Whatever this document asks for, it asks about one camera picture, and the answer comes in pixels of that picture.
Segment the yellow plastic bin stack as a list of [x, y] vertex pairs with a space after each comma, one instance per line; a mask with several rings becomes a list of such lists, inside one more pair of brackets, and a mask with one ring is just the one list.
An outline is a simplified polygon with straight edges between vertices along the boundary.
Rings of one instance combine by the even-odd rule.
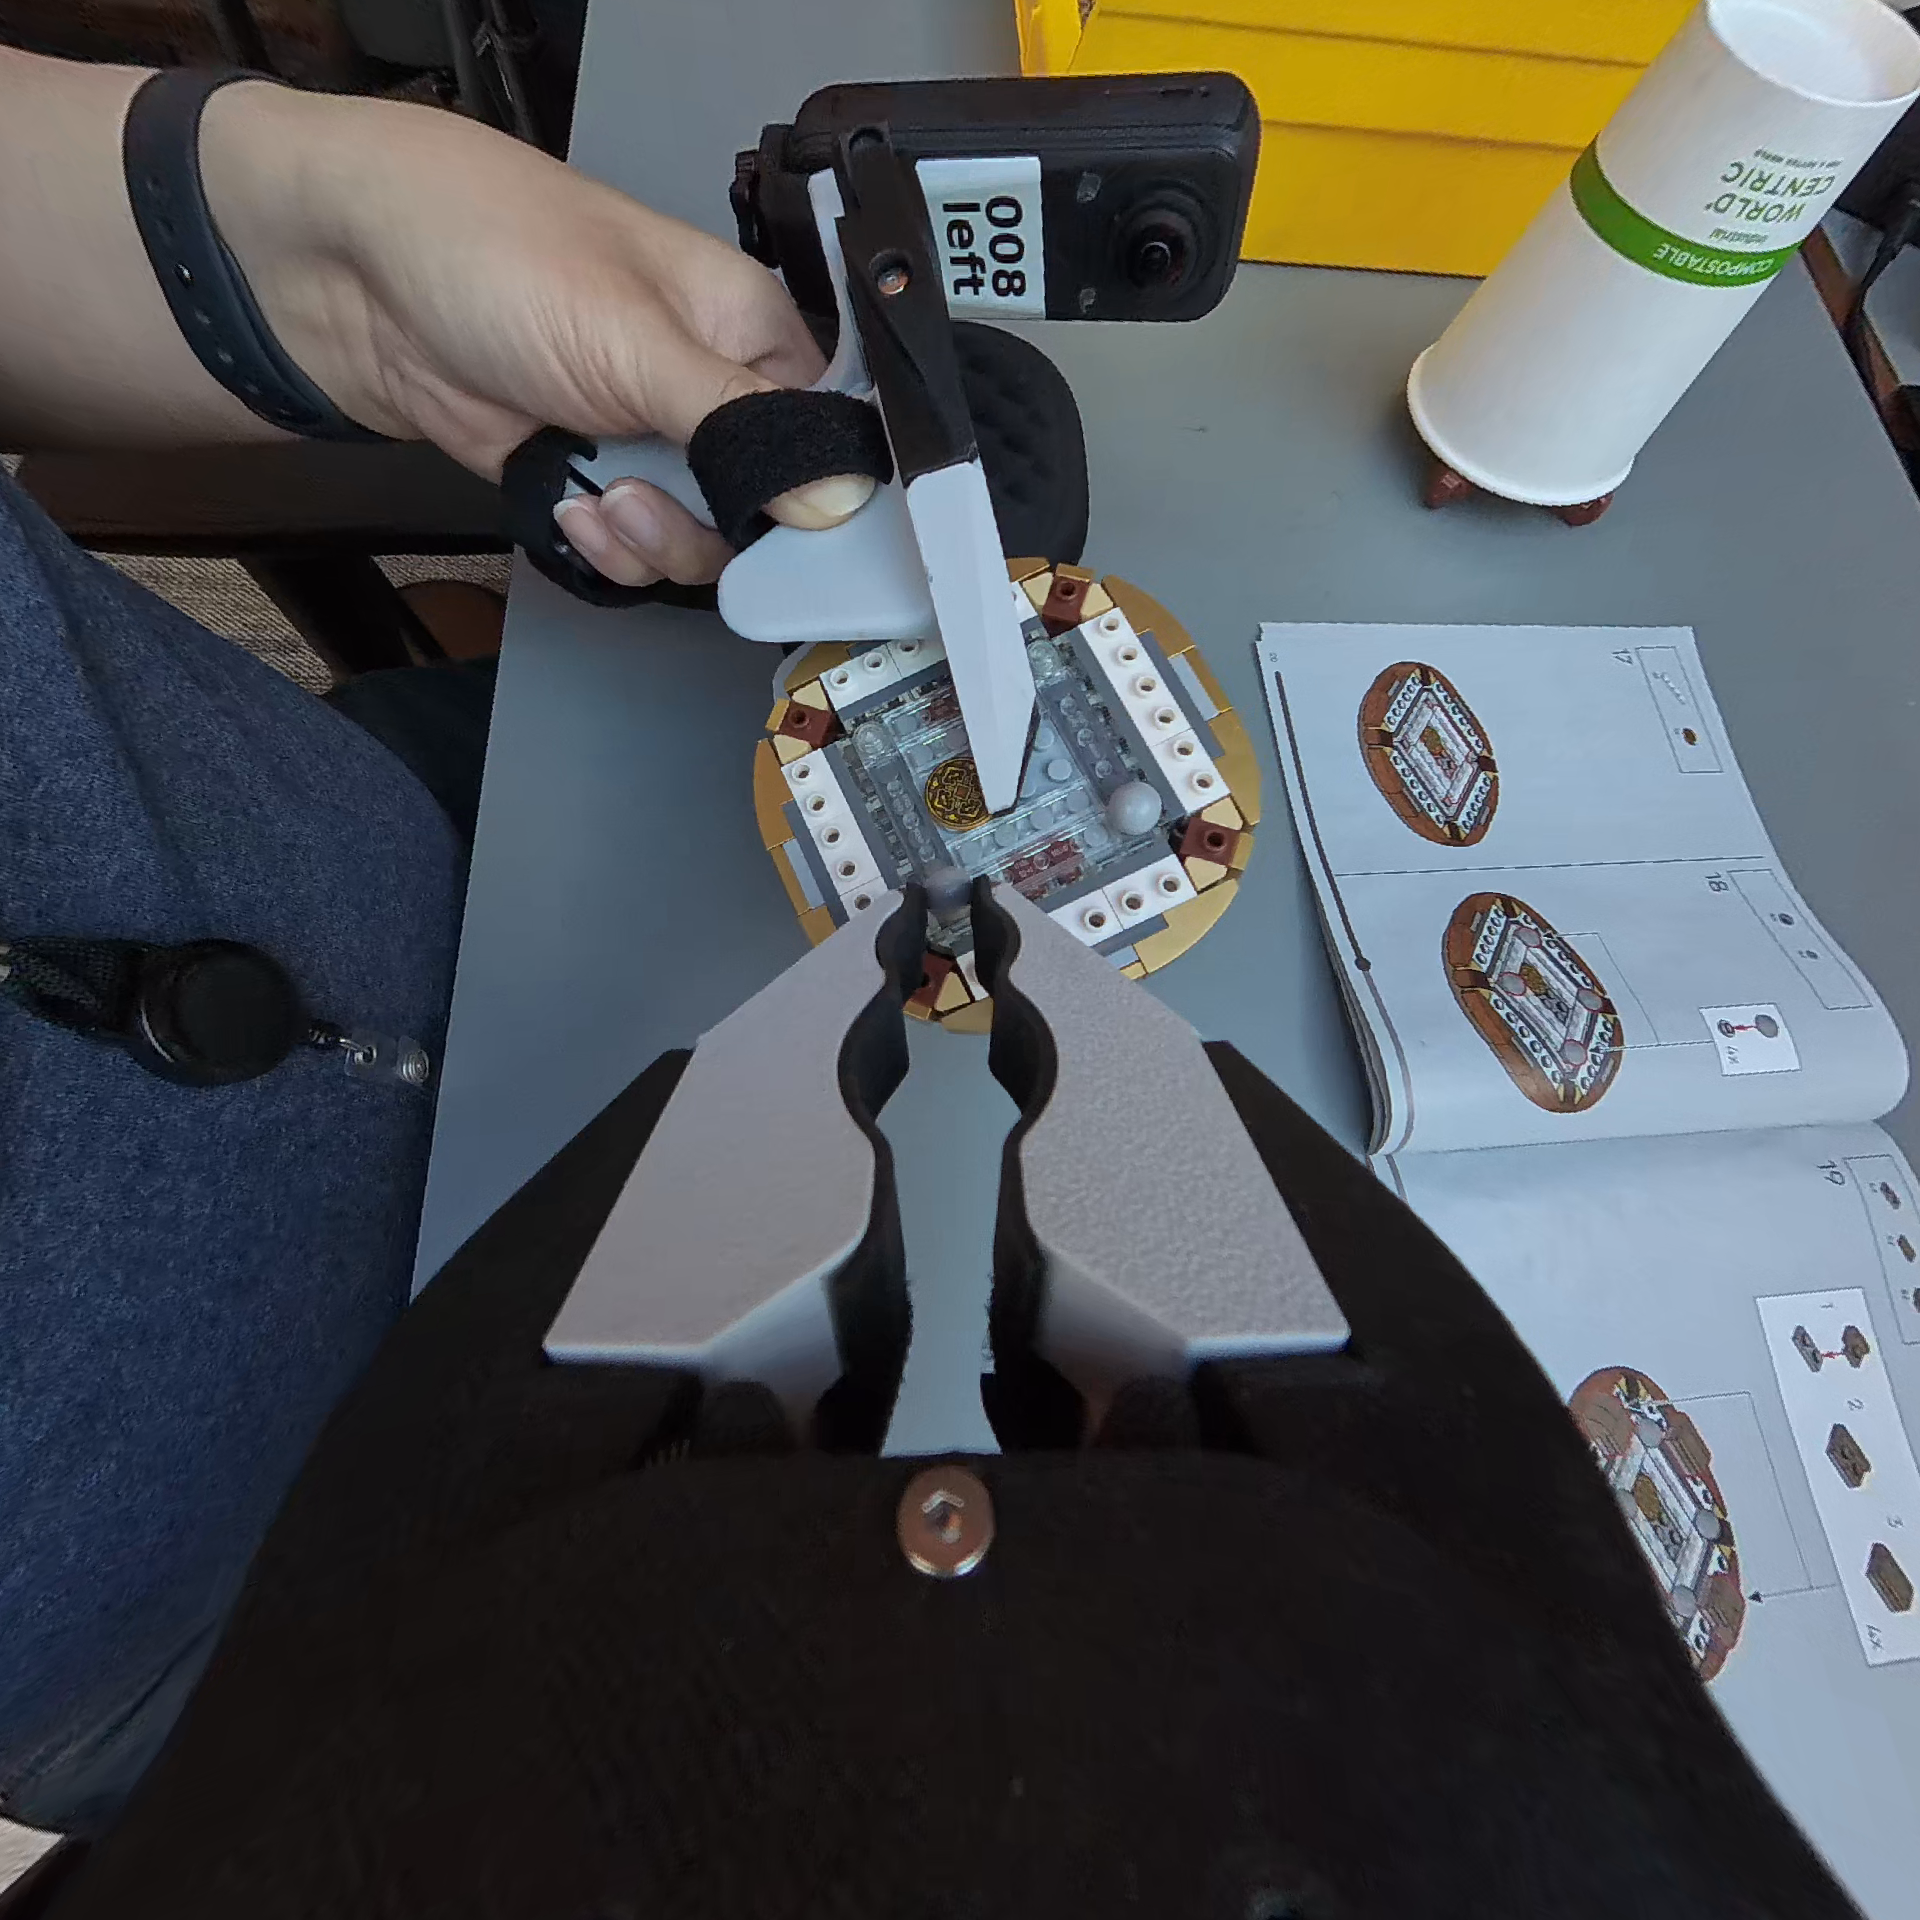
[[1242, 253], [1488, 274], [1690, 2], [1015, 2], [1028, 75], [1240, 77]]

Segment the lego instruction booklet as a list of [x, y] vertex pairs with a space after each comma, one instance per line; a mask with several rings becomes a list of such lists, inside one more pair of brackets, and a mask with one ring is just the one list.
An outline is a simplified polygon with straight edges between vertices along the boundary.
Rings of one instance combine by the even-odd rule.
[[1567, 1402], [1786, 1810], [1916, 1915], [1906, 1052], [1690, 630], [1265, 623], [1257, 656], [1378, 1176]]

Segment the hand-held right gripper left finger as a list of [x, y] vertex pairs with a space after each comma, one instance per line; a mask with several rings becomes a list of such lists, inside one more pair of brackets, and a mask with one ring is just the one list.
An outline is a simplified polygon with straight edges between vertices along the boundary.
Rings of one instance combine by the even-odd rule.
[[890, 1147], [925, 896], [877, 896], [692, 1048], [543, 1336], [550, 1359], [754, 1380], [824, 1448], [877, 1448], [909, 1340]]

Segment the black wrist rest pad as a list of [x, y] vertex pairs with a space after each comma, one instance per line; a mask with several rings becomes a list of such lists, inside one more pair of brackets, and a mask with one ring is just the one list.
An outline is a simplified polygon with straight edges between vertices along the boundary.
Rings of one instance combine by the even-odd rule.
[[1000, 551], [1076, 565], [1089, 519], [1088, 452], [1064, 375], [1000, 327], [958, 319], [950, 333]]

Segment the white paper cup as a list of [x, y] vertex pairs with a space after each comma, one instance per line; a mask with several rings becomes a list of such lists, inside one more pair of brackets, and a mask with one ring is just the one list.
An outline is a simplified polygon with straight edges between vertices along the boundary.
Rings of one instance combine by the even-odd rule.
[[1705, 2], [1408, 372], [1430, 452], [1538, 507], [1615, 491], [1913, 106], [1881, 2]]

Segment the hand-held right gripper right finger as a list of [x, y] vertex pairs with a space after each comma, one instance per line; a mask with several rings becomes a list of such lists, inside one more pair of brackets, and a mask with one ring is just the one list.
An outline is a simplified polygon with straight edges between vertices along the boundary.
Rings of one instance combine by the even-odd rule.
[[1333, 1352], [1349, 1322], [1186, 1020], [978, 879], [999, 1168], [990, 1411], [1104, 1411], [1194, 1363]]

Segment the gold round lego base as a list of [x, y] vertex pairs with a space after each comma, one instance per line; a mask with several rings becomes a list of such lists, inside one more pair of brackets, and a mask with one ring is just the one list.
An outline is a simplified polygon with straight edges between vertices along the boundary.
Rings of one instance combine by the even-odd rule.
[[[1085, 567], [1012, 560], [1034, 680], [1016, 803], [990, 814], [934, 638], [798, 652], [754, 757], [758, 835], [821, 943], [885, 892], [938, 864], [1016, 888], [1117, 972], [1140, 978], [1193, 948], [1237, 898], [1260, 823], [1245, 727], [1158, 602]], [[1158, 829], [1117, 838], [1114, 786], [1164, 797]], [[911, 1016], [985, 1032], [968, 911], [928, 911]]]

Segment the person's left hand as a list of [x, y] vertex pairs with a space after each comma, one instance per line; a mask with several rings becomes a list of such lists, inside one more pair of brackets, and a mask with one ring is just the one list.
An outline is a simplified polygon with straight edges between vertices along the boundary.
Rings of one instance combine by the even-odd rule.
[[454, 111], [237, 82], [202, 110], [198, 160], [300, 370], [484, 477], [541, 424], [684, 444], [824, 370], [758, 263]]

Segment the person's left forearm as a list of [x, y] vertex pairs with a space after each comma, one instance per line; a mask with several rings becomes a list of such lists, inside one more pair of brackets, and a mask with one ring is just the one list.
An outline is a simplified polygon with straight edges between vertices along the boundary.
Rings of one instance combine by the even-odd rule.
[[1, 450], [278, 444], [178, 332], [122, 174], [148, 77], [1, 51]]

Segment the dark watch band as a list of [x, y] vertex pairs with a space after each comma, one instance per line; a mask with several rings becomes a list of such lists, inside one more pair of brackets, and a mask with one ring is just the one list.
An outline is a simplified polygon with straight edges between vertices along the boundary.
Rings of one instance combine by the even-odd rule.
[[161, 298], [202, 370], [247, 408], [311, 440], [382, 444], [300, 370], [255, 307], [208, 208], [200, 117], [244, 68], [160, 68], [127, 103], [122, 172]]

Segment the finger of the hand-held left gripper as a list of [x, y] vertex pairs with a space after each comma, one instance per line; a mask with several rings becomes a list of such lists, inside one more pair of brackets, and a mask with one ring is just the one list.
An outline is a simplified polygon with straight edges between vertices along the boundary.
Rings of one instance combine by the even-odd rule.
[[933, 612], [990, 812], [1016, 803], [1034, 680], [980, 464], [948, 464], [903, 490]]

